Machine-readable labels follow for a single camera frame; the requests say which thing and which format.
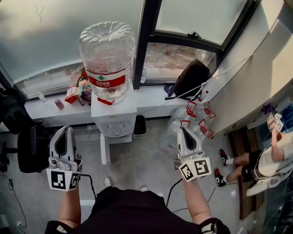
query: snack package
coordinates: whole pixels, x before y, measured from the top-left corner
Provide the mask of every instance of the snack package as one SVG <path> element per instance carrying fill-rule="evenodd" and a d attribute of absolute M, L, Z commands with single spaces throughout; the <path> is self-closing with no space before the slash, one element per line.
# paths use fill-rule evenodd
<path fill-rule="evenodd" d="M 75 102 L 77 100 L 76 96 L 75 96 L 75 85 L 72 85 L 68 88 L 67 93 L 66 93 L 66 97 L 65 97 L 65 101 L 72 104 L 73 102 Z"/>
<path fill-rule="evenodd" d="M 72 104 L 76 100 L 81 105 L 91 104 L 92 89 L 89 81 L 87 80 L 87 74 L 84 69 L 81 70 L 81 76 L 79 77 L 76 85 L 72 85 L 68 88 L 65 101 Z"/>

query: forearm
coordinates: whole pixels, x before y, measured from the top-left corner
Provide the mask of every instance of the forearm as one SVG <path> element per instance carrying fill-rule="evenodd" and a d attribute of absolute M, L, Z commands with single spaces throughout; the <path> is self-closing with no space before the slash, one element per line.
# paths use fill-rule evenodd
<path fill-rule="evenodd" d="M 63 192 L 59 221 L 74 228 L 81 223 L 79 186 L 75 190 Z"/>
<path fill-rule="evenodd" d="M 277 145 L 278 134 L 275 128 L 271 132 L 271 158 L 273 161 L 284 160 L 284 152 L 282 149 L 279 149 Z"/>
<path fill-rule="evenodd" d="M 189 213 L 192 221 L 196 224 L 201 224 L 203 221 L 211 218 L 211 211 L 203 196 L 201 188 L 196 181 L 186 182 L 183 179 L 185 196 Z"/>

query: black bag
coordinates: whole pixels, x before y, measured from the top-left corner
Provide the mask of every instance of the black bag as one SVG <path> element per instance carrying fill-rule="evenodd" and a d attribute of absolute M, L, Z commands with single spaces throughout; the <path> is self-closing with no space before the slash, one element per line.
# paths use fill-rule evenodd
<path fill-rule="evenodd" d="M 209 73 L 210 70 L 201 61 L 195 59 L 183 70 L 174 85 L 166 86 L 164 89 L 169 96 L 173 93 L 175 93 L 176 96 L 180 96 L 206 82 L 209 77 Z M 199 89 L 200 87 L 194 89 L 186 95 L 181 96 L 180 98 L 187 99 L 186 97 L 194 96 Z"/>

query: floor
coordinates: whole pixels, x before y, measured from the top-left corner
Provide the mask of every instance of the floor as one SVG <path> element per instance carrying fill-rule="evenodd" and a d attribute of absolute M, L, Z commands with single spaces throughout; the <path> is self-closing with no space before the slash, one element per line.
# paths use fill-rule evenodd
<path fill-rule="evenodd" d="M 147 121 L 147 134 L 142 139 L 135 139 L 133 143 L 111 145 L 110 153 L 112 164 L 102 165 L 100 148 L 98 144 L 90 144 L 88 130 L 75 130 L 77 151 L 84 160 L 84 174 L 90 174 L 96 193 L 103 188 L 104 176 L 111 176 L 114 185 L 120 189 L 138 189 L 147 185 L 149 190 L 163 195 L 165 201 L 171 186 L 180 179 L 179 171 L 174 171 L 173 157 L 165 153 L 160 146 L 160 137 L 166 130 L 166 119 Z M 91 134 L 94 142 L 97 135 Z M 0 142 L 6 140 L 8 147 L 16 147 L 16 136 L 5 133 L 0 134 Z M 233 167 L 223 167 L 218 156 L 220 148 L 231 155 L 228 138 L 215 137 L 203 148 L 206 156 L 210 158 L 212 168 L 218 167 L 227 175 Z M 10 154 L 10 165 L 5 175 L 13 179 L 14 188 L 27 218 L 26 234 L 43 233 L 49 220 L 57 219 L 60 207 L 61 194 L 59 191 L 49 189 L 46 171 L 42 173 L 24 174 L 19 171 L 16 154 Z M 208 176 L 199 181 L 201 189 L 208 199 L 216 183 L 213 176 Z M 80 199 L 93 200 L 93 194 L 88 178 L 80 180 Z M 0 178 L 0 214 L 5 214 L 14 234 L 20 233 L 16 223 L 20 220 L 24 224 L 23 215 L 19 205 L 8 188 L 8 180 Z M 212 215 L 220 218 L 229 228 L 231 233 L 238 233 L 244 225 L 239 220 L 239 195 L 238 186 L 229 185 L 217 187 L 210 202 Z M 185 208 L 186 201 L 182 183 L 172 191 L 169 209 L 176 211 Z M 90 214 L 91 206 L 82 206 L 82 220 Z M 188 210 L 176 213 L 181 218 L 190 221 Z"/>

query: black chair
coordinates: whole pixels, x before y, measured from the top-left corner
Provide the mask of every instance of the black chair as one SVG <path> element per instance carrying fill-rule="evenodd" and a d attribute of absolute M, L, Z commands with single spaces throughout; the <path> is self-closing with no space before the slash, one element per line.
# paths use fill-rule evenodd
<path fill-rule="evenodd" d="M 19 134 L 17 149 L 2 143 L 0 162 L 9 160 L 7 153 L 17 153 L 21 172 L 41 172 L 49 166 L 49 135 L 41 121 L 32 120 L 24 107 L 24 101 L 15 89 L 0 90 L 0 123 L 13 134 Z"/>

